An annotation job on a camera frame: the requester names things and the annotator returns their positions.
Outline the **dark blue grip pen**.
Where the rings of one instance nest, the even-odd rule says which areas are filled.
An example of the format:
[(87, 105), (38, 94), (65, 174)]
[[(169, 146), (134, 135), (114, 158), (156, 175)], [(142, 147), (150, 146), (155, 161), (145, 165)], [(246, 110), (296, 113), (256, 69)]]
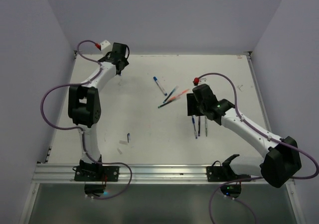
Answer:
[(192, 116), (191, 119), (192, 119), (192, 124), (193, 124), (193, 128), (194, 128), (194, 136), (195, 136), (195, 139), (198, 139), (194, 116)]

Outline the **grey clear pen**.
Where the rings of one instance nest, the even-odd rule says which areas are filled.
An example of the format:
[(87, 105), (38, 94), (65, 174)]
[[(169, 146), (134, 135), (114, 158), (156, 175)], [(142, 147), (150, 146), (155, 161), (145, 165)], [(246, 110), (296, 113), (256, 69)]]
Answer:
[(205, 136), (208, 137), (208, 119), (206, 116), (204, 118), (204, 128), (205, 128)]

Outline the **blue cap marker pen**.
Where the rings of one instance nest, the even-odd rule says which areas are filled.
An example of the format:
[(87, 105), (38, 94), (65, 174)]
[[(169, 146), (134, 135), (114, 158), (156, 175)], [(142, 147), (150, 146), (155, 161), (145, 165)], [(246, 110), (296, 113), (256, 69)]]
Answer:
[(167, 92), (164, 89), (164, 87), (161, 85), (161, 83), (159, 82), (159, 80), (157, 79), (157, 77), (153, 77), (154, 81), (156, 82), (157, 86), (159, 87), (159, 89), (161, 90), (161, 92), (164, 94), (164, 96), (167, 96)]

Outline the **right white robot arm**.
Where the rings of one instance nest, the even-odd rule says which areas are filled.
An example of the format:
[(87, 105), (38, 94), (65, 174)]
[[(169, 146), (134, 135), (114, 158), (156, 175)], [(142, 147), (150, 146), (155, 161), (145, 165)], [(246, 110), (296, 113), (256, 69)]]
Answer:
[(260, 176), (271, 186), (279, 188), (301, 169), (297, 142), (293, 138), (282, 139), (260, 126), (250, 128), (244, 123), (246, 117), (236, 113), (235, 105), (227, 99), (218, 100), (207, 84), (195, 87), (186, 95), (186, 100), (188, 116), (206, 116), (240, 136), (259, 153), (258, 157), (233, 154), (220, 166), (207, 166), (209, 182)]

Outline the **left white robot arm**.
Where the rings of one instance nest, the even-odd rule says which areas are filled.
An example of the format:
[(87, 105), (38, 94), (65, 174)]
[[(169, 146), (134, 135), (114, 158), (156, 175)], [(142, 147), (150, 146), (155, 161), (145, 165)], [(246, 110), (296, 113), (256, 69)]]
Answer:
[(73, 123), (80, 127), (82, 157), (80, 163), (90, 164), (86, 175), (96, 181), (102, 178), (104, 169), (102, 155), (97, 141), (97, 122), (101, 117), (99, 92), (116, 75), (121, 75), (129, 65), (130, 49), (122, 43), (110, 44), (107, 40), (96, 43), (95, 46), (102, 52), (99, 60), (86, 58), (98, 64), (98, 68), (82, 83), (71, 85), (68, 91), (68, 116)]

